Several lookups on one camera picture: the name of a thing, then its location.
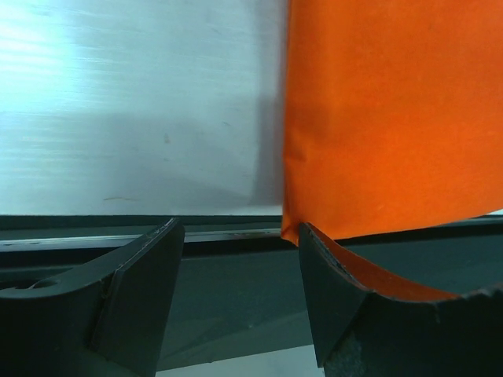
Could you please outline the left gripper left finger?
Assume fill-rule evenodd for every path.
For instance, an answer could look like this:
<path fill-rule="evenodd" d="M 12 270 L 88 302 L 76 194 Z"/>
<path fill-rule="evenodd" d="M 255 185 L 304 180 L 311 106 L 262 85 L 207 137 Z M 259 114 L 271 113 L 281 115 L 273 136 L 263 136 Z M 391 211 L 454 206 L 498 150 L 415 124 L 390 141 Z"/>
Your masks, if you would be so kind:
<path fill-rule="evenodd" d="M 172 218 L 68 268 L 2 254 L 2 375 L 155 375 L 184 238 Z"/>

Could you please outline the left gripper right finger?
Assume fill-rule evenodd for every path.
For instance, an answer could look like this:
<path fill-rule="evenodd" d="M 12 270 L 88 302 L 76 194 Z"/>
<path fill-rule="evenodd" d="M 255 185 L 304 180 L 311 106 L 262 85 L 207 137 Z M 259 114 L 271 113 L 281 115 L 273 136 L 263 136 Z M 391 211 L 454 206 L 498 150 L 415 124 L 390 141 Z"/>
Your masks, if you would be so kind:
<path fill-rule="evenodd" d="M 318 366 L 327 376 L 499 376 L 502 286 L 461 295 L 408 280 L 310 224 L 299 264 Z"/>

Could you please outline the orange t shirt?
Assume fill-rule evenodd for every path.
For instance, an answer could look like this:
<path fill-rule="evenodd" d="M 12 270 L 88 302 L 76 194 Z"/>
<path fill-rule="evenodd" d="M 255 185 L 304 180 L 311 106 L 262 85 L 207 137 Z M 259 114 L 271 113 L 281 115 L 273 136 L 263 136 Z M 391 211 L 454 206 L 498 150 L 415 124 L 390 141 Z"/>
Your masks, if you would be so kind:
<path fill-rule="evenodd" d="M 499 1 L 292 1 L 281 235 L 329 243 L 502 207 Z"/>

